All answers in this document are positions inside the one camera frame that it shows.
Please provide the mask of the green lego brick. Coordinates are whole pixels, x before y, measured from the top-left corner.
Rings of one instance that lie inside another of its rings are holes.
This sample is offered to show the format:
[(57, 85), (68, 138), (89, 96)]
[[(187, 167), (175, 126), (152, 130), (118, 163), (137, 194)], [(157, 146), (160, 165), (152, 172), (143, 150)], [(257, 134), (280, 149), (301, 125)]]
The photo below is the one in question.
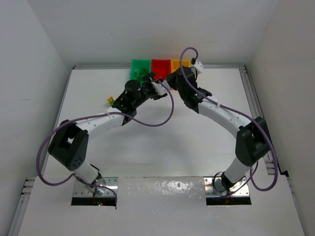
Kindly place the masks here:
[(135, 68), (132, 75), (134, 79), (140, 80), (143, 76), (149, 74), (146, 68)]

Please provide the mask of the yellow green lego pair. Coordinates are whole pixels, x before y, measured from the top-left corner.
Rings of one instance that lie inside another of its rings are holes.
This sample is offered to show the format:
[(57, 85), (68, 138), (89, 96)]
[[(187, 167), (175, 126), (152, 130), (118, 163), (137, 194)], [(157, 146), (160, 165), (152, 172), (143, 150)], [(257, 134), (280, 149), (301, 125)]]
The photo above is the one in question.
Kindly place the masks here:
[(110, 96), (107, 98), (107, 102), (110, 106), (112, 106), (115, 103), (115, 99), (112, 96)]

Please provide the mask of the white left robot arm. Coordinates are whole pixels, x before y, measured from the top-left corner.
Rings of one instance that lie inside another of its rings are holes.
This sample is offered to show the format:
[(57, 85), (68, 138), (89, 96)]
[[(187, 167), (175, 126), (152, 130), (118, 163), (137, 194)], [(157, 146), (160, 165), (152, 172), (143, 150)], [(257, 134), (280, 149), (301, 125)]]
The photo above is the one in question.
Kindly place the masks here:
[(130, 122), (137, 114), (136, 109), (148, 99), (158, 100), (168, 95), (167, 81), (156, 81), (153, 76), (152, 72), (144, 76), (143, 83), (127, 81), (124, 91), (104, 113), (82, 120), (64, 120), (49, 145), (49, 154), (85, 183), (96, 183), (101, 175), (86, 160), (89, 141)]

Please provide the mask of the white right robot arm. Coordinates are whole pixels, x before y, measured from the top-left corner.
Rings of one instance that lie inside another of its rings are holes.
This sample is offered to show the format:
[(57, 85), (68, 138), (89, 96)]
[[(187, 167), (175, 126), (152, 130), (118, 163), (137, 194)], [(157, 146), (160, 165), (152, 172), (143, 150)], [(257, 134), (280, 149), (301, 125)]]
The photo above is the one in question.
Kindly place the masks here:
[(220, 180), (213, 179), (216, 191), (229, 191), (269, 152), (270, 148), (263, 134), (248, 118), (225, 109), (210, 92), (198, 87), (191, 67), (183, 67), (183, 70), (178, 69), (167, 75), (166, 81), (172, 89), (178, 91), (188, 108), (210, 118), (236, 139), (236, 157), (221, 174)]

